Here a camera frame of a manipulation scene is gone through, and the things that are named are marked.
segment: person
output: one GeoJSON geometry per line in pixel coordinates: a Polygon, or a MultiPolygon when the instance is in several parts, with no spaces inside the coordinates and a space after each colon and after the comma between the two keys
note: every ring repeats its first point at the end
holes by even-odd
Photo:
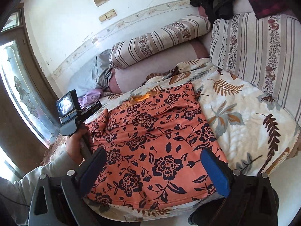
{"type": "Polygon", "coordinates": [[[66,151],[49,164],[27,173],[19,182],[11,183],[0,177],[0,199],[18,225],[28,225],[30,203],[41,174],[45,173],[49,177],[64,176],[67,171],[76,170],[82,163],[80,140],[85,134],[90,136],[88,127],[83,125],[77,132],[67,137],[66,151]]]}

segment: metal screw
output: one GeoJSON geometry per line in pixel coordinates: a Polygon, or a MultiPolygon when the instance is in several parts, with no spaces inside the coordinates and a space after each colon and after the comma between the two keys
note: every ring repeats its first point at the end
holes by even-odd
{"type": "Polygon", "coordinates": [[[268,178],[268,174],[265,173],[265,172],[261,173],[261,176],[262,176],[263,178],[268,178]]]}
{"type": "Polygon", "coordinates": [[[75,170],[69,170],[67,171],[68,176],[73,176],[75,174],[75,170]]]}
{"type": "Polygon", "coordinates": [[[40,177],[39,177],[39,178],[40,178],[41,180],[43,180],[43,179],[45,179],[45,178],[46,178],[46,176],[47,176],[47,175],[46,175],[45,173],[43,173],[43,174],[41,174],[41,175],[40,175],[40,177]]]}
{"type": "Polygon", "coordinates": [[[241,174],[241,172],[239,170],[235,169],[235,170],[233,170],[233,174],[235,176],[239,176],[241,174]]]}

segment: gray sleeve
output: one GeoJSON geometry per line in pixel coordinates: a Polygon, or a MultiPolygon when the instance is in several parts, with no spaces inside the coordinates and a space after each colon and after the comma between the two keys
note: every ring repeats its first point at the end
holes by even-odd
{"type": "Polygon", "coordinates": [[[18,205],[10,200],[30,206],[34,189],[41,174],[45,173],[49,177],[64,176],[68,170],[77,168],[78,165],[68,153],[64,152],[53,162],[29,172],[19,182],[11,183],[0,177],[1,200],[18,225],[28,225],[29,207],[18,205]]]}

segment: striped floral fabric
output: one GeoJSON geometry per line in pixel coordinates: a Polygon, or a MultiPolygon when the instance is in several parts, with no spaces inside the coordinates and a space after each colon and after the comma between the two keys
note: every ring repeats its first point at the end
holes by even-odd
{"type": "Polygon", "coordinates": [[[301,124],[301,25],[288,15],[237,14],[213,25],[211,62],[262,90],[301,124]]]}
{"type": "Polygon", "coordinates": [[[124,69],[164,49],[204,35],[210,27],[207,18],[190,14],[151,33],[118,42],[112,48],[110,64],[115,69],[124,69]]]}

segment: white floor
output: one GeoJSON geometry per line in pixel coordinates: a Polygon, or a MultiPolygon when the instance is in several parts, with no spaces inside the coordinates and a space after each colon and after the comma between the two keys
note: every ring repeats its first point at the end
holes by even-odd
{"type": "MultiPolygon", "coordinates": [[[[284,161],[279,168],[270,175],[273,188],[277,191],[280,201],[278,225],[288,226],[301,207],[301,154],[284,161]]],[[[162,218],[142,222],[141,226],[189,226],[189,215],[173,218],[162,218]]]]}

